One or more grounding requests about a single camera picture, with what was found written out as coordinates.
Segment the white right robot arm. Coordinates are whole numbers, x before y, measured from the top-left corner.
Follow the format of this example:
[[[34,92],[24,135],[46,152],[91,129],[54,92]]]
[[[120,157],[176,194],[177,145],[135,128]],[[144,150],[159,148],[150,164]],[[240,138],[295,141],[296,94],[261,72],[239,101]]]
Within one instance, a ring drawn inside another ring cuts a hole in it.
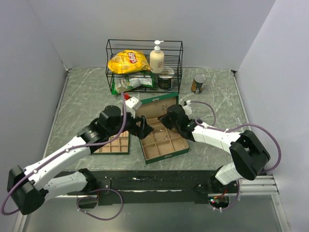
[[[219,148],[232,157],[232,162],[219,167],[207,181],[213,192],[223,192],[231,182],[246,179],[253,181],[270,161],[270,154],[251,130],[244,132],[222,131],[199,119],[190,119],[189,105],[174,104],[158,120],[169,130],[193,142]]]

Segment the green jewelry tray insert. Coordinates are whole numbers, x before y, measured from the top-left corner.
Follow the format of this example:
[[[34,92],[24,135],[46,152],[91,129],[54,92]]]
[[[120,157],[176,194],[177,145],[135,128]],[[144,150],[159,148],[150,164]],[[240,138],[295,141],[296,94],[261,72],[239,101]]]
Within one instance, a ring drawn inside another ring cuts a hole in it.
[[[130,144],[130,134],[125,131],[117,139],[99,148],[93,155],[128,155]]]

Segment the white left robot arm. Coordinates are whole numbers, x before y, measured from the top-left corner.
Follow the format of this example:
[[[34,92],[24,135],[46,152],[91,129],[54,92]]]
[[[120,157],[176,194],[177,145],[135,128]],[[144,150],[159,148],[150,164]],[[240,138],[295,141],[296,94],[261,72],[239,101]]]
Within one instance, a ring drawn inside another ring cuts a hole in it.
[[[136,115],[141,105],[135,97],[124,99],[122,108],[108,105],[58,151],[25,168],[13,167],[9,171],[7,191],[17,211],[31,214],[45,201],[70,192],[91,194],[96,188],[96,179],[89,170],[80,169],[63,177],[56,175],[71,163],[113,142],[125,131],[144,139],[154,129],[147,124],[145,116]]]

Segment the green jewelry box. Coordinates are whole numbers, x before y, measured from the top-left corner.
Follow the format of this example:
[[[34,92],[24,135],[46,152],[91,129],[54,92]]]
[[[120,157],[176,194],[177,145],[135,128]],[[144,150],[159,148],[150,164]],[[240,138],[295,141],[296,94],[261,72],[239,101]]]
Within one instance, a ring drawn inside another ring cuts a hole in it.
[[[145,116],[147,123],[154,128],[146,138],[140,140],[146,164],[166,160],[189,151],[188,142],[176,130],[167,129],[157,118],[166,113],[166,109],[178,103],[178,93],[141,100],[138,116]]]

